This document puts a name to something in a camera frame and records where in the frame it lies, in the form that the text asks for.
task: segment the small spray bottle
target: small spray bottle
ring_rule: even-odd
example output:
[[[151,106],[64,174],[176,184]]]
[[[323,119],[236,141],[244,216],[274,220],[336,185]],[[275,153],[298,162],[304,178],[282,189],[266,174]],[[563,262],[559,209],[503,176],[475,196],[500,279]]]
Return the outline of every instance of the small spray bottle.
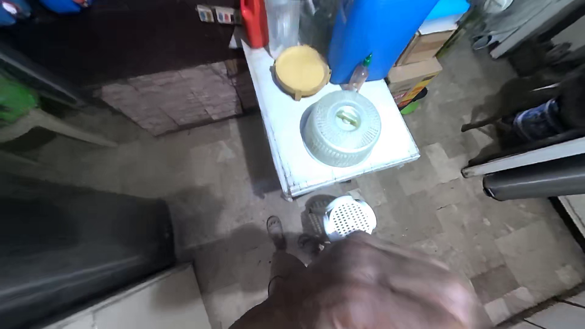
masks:
[[[371,63],[371,54],[369,54],[364,60],[363,62],[356,66],[356,69],[353,70],[353,74],[352,74],[352,78],[349,79],[349,84],[345,85],[345,90],[352,90],[355,92],[359,92],[360,88],[362,87],[362,84],[364,84],[364,82],[366,82],[367,76],[368,74],[370,74],[370,72],[368,71],[368,66]]]

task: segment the slipper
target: slipper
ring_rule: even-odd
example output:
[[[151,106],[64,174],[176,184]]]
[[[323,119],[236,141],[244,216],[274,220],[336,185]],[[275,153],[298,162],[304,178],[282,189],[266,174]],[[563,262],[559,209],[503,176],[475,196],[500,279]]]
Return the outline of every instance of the slipper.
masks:
[[[280,218],[276,216],[268,217],[266,231],[268,231],[268,235],[277,250],[287,249],[287,240],[284,238],[283,224],[280,222]]]

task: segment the red bottle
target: red bottle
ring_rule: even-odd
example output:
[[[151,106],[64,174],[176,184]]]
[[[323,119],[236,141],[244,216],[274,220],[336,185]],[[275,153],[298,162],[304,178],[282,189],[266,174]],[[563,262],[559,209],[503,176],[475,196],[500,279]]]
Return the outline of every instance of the red bottle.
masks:
[[[267,45],[268,23],[264,0],[240,0],[240,10],[250,47],[262,48]]]

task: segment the wall switch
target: wall switch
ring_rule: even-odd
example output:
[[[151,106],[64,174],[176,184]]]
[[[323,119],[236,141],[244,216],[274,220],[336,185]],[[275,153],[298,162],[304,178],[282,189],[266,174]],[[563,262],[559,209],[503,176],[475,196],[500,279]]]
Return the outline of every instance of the wall switch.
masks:
[[[240,24],[242,19],[240,12],[229,7],[215,7],[215,17],[218,23],[223,24]]]
[[[210,7],[197,5],[197,12],[199,12],[199,19],[201,22],[215,22],[214,20],[214,12],[211,10]]]

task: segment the white table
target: white table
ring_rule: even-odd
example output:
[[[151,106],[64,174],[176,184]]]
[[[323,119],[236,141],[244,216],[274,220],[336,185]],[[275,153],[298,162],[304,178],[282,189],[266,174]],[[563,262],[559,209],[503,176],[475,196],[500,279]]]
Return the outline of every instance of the white table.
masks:
[[[308,153],[301,138],[300,122],[305,110],[324,95],[341,90],[339,85],[327,84],[318,93],[300,101],[283,93],[274,83],[270,67],[274,60],[262,49],[242,47],[252,75],[262,121],[270,144],[274,167],[278,173],[283,196],[292,201],[321,187],[345,181],[361,174],[382,170],[419,158],[402,115],[384,80],[366,82],[360,94],[378,109],[382,123],[380,139],[365,161],[351,167],[339,168],[317,162]]]

